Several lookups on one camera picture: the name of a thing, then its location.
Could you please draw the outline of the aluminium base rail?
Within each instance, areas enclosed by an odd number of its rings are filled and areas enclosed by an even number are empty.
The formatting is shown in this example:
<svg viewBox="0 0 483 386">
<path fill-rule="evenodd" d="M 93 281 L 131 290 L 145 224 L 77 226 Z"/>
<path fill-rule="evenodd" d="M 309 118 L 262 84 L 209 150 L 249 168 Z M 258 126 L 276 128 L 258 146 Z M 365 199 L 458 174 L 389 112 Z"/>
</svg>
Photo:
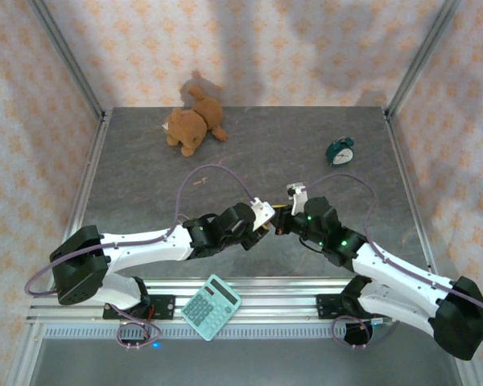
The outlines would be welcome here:
<svg viewBox="0 0 483 386">
<path fill-rule="evenodd" d="M 226 283 L 241 296 L 241 307 L 231 323 L 313 323 L 318 320 L 316 296 L 338 294 L 350 282 L 348 277 L 239 277 Z M 168 278 L 146 280 L 149 294 L 175 296 L 173 322 L 183 321 L 180 310 L 204 284 L 202 278 Z M 372 313 L 392 318 L 407 316 L 433 317 L 443 294 L 429 285 L 414 284 L 405 295 L 390 285 L 371 284 L 363 289 L 363 303 Z M 34 298 L 27 312 L 29 323 L 88 323 L 102 321 L 104 304 L 90 299 L 76 306 L 61 306 L 55 296 Z"/>
</svg>

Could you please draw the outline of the aluminium side frame rail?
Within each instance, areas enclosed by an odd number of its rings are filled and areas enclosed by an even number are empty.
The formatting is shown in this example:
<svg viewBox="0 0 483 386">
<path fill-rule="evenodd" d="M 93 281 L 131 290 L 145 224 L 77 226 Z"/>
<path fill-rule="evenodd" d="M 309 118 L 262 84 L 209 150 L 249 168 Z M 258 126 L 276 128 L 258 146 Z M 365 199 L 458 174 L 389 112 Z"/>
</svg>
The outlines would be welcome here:
<svg viewBox="0 0 483 386">
<path fill-rule="evenodd" d="M 106 110 L 97 124 L 62 241 L 66 241 L 82 225 L 112 112 L 112 109 Z"/>
<path fill-rule="evenodd" d="M 409 175 L 407 173 L 406 163 L 404 161 L 404 158 L 399 146 L 398 137 L 394 131 L 393 122 L 390 117 L 390 114 L 386 109 L 383 110 L 383 117 L 386 123 L 386 128 L 390 135 L 391 145 L 394 149 L 394 154 L 396 157 L 396 161 L 398 163 L 400 175 L 402 177 L 402 182 L 405 187 L 407 200 L 410 205 L 411 214 L 413 216 L 413 220 L 415 223 L 415 229 L 419 236 L 419 242 L 423 250 L 423 256 L 424 256 L 424 260 L 426 261 L 427 270 L 430 273 L 438 273 L 439 270 L 436 264 L 436 259 L 433 255 L 432 248 L 431 248 L 429 239 L 427 237 L 426 229 L 423 225 L 423 221 L 420 218 L 419 210 L 415 202 L 415 195 L 412 190 L 411 179 L 409 178 Z"/>
</svg>

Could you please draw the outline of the teal calculator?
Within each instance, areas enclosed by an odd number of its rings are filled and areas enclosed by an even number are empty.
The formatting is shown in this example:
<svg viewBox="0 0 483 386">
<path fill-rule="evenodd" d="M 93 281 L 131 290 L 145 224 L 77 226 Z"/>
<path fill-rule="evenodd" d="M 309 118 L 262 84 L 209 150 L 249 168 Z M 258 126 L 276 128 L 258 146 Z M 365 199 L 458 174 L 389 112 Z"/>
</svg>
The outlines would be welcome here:
<svg viewBox="0 0 483 386">
<path fill-rule="evenodd" d="M 182 317 L 205 341 L 211 341 L 242 304 L 225 281 L 212 274 L 181 310 Z"/>
</svg>

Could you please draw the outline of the dark green alarm clock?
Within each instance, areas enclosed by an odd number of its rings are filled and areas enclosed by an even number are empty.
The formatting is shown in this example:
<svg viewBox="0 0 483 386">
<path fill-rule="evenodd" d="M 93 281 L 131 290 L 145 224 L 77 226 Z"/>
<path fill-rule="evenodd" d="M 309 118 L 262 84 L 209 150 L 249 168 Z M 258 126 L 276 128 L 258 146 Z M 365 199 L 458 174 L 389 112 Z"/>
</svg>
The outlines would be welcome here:
<svg viewBox="0 0 483 386">
<path fill-rule="evenodd" d="M 342 137 L 333 141 L 325 151 L 325 157 L 331 166 L 339 166 L 353 159 L 354 140 Z"/>
</svg>

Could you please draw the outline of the aluminium frame post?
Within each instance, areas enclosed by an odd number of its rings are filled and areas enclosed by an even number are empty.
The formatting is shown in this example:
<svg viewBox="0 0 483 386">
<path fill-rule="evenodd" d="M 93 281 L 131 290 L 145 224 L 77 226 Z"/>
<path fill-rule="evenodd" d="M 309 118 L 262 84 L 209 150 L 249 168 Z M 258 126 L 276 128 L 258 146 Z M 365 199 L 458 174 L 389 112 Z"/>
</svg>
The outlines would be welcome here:
<svg viewBox="0 0 483 386">
<path fill-rule="evenodd" d="M 79 88 L 86 104 L 92 111 L 92 114 L 96 119 L 101 121 L 105 116 L 105 110 L 101 107 L 95 92 L 82 71 L 81 66 L 78 64 L 76 57 L 72 53 L 72 50 L 49 10 L 47 3 L 45 0 L 27 0 L 27 3 L 33 10 L 42 28 L 46 31 L 52 46 L 63 61 L 72 80 Z"/>
<path fill-rule="evenodd" d="M 413 88 L 417 78 L 423 70 L 424 65 L 431 58 L 431 54 L 436 49 L 438 42 L 456 14 L 461 2 L 462 0 L 444 0 L 425 39 L 415 53 L 410 67 L 407 69 L 390 103 L 384 109 L 384 116 L 387 121 L 392 121 L 397 115 L 400 107 L 406 100 L 408 93 Z"/>
</svg>

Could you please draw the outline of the tan plush toy animal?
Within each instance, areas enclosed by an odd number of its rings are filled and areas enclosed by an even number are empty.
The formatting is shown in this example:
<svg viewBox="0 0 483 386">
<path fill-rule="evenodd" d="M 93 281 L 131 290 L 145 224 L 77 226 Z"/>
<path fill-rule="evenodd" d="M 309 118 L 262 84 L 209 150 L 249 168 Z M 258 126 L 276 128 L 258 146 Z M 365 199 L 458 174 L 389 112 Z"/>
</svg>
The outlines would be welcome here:
<svg viewBox="0 0 483 386">
<path fill-rule="evenodd" d="M 228 134 L 221 127 L 224 111 L 220 101 L 206 94 L 198 85 L 188 88 L 194 98 L 190 109 L 174 108 L 162 124 L 169 146 L 181 145 L 184 157 L 194 155 L 207 133 L 225 142 Z"/>
</svg>

